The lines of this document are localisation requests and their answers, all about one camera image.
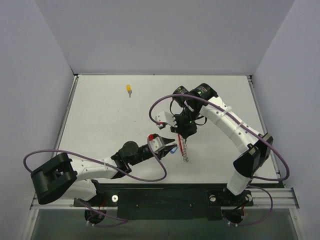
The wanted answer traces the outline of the blue tagged key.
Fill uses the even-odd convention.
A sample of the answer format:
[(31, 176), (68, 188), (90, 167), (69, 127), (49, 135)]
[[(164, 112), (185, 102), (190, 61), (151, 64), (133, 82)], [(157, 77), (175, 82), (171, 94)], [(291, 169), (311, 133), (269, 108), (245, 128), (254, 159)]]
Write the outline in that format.
[(170, 150), (170, 153), (171, 153), (171, 154), (174, 154), (174, 153), (177, 151), (177, 149), (178, 149), (177, 146), (173, 147), (173, 148)]

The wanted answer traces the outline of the red handled keyring holder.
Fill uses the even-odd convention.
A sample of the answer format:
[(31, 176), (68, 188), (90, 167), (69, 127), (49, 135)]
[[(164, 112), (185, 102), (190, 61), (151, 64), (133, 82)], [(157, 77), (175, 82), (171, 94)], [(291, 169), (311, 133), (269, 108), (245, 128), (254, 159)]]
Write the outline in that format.
[(179, 148), (180, 148), (180, 153), (181, 153), (181, 156), (182, 156), (182, 160), (185, 163), (188, 163), (189, 162), (189, 157), (188, 157), (188, 154), (187, 154), (187, 149), (188, 149), (187, 140), (184, 139), (180, 134), (177, 135), (177, 139), (178, 139), (178, 143), (179, 143)]

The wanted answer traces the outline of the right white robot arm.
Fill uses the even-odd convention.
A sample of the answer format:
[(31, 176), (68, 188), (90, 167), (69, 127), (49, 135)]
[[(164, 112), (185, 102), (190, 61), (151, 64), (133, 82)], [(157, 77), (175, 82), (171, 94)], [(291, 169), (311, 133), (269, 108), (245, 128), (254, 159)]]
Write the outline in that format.
[(196, 121), (205, 118), (216, 125), (240, 152), (240, 156), (233, 162), (234, 173), (223, 192), (226, 203), (236, 204), (254, 173), (269, 158), (272, 136), (268, 133), (263, 135), (247, 126), (233, 113), (232, 107), (227, 106), (218, 93), (206, 83), (191, 91), (179, 86), (173, 93), (172, 99), (182, 108), (181, 113), (174, 115), (176, 127), (170, 128), (173, 133), (186, 140), (197, 132)]

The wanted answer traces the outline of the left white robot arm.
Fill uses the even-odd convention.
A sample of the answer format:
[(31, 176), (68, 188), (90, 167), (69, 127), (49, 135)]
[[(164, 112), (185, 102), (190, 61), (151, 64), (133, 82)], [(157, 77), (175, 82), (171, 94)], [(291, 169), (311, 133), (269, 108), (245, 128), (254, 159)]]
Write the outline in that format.
[(103, 200), (103, 193), (93, 180), (131, 178), (132, 166), (151, 158), (160, 162), (177, 146), (174, 139), (154, 133), (148, 136), (145, 145), (138, 146), (134, 141), (127, 141), (114, 155), (101, 160), (58, 150), (56, 156), (30, 172), (38, 203), (50, 204), (61, 198), (74, 183), (81, 182), (80, 188), (71, 191), (71, 197), (97, 206)]

